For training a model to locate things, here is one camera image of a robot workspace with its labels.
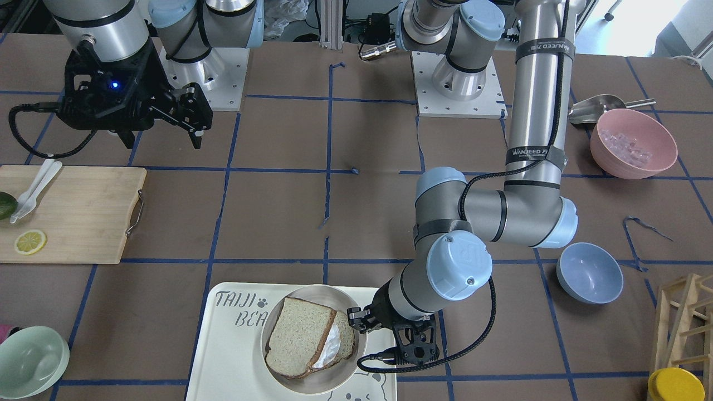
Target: white cream filling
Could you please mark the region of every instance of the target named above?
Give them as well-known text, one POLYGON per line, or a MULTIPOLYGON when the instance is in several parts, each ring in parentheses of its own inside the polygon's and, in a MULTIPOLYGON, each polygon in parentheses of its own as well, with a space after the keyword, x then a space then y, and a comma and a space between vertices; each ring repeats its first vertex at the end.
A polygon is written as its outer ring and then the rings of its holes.
POLYGON ((335 359, 337 353, 339 352, 339 347, 342 346, 342 339, 339 335, 339 328, 336 323, 332 324, 332 328, 329 329, 329 334, 327 335, 327 340, 324 342, 324 348, 322 348, 322 353, 319 354, 319 359, 314 363, 312 367, 315 369, 322 369, 325 365, 328 365, 331 361, 335 359))

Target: plastic bag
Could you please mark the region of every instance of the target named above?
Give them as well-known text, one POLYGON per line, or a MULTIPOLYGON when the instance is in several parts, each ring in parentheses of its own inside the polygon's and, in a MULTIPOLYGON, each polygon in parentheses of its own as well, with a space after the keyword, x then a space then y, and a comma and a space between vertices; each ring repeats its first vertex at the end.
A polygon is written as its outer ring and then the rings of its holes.
POLYGON ((305 20, 309 0, 265 0, 265 38, 277 39, 290 22, 305 20))

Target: blue joint cap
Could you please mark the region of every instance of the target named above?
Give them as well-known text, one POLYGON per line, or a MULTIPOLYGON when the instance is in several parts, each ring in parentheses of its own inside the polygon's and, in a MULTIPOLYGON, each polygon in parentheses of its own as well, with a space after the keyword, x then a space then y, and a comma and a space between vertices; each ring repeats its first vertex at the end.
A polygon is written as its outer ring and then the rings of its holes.
POLYGON ((404 26, 404 7, 406 7, 406 0, 399 3, 399 9, 397 10, 399 17, 396 20, 396 34, 394 36, 396 39, 396 47, 401 50, 406 50, 406 47, 404 46, 404 35, 406 33, 404 33, 404 30, 401 28, 404 26))
POLYGON ((156 29, 163 29, 179 22, 194 6, 195 0, 151 0, 148 15, 156 29))
POLYGON ((475 234, 451 231, 431 246, 426 274, 441 298, 464 300, 488 282, 493 274, 493 259, 475 234))
POLYGON ((562 248, 570 243, 577 233, 577 206, 567 198, 562 198, 562 213, 550 235, 533 248, 562 248))
POLYGON ((252 22, 250 37, 247 40, 246 49, 262 46, 265 38, 265 0, 255 0, 255 20, 252 22))
POLYGON ((463 173, 453 167, 436 167, 428 170, 419 178, 419 182, 416 184, 416 200, 434 186, 449 181, 468 182, 463 173))
POLYGON ((469 0, 461 5, 461 15, 473 32, 491 42, 499 41, 505 31, 503 12, 489 0, 469 0))

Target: wooden cutting board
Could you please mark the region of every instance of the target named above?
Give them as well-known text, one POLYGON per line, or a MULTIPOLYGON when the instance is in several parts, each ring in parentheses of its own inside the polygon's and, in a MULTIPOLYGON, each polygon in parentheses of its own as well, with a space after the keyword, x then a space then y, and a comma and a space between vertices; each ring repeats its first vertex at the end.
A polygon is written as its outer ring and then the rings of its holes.
MULTIPOLYGON (((39 167, 0 167, 0 191, 18 198, 39 167)), ((0 220, 0 263, 119 263, 145 178, 144 168, 63 166, 35 210, 15 224, 0 220), (20 255, 15 240, 31 229, 42 230, 47 244, 20 255)))

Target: mint green bowl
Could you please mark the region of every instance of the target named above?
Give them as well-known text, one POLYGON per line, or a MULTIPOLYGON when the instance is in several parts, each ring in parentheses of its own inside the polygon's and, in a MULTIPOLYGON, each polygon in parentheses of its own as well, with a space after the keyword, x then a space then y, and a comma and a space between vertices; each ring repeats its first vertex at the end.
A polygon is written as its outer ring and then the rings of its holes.
POLYGON ((0 344, 0 398, 17 400, 52 387, 69 363, 67 342, 51 328, 18 331, 0 344))

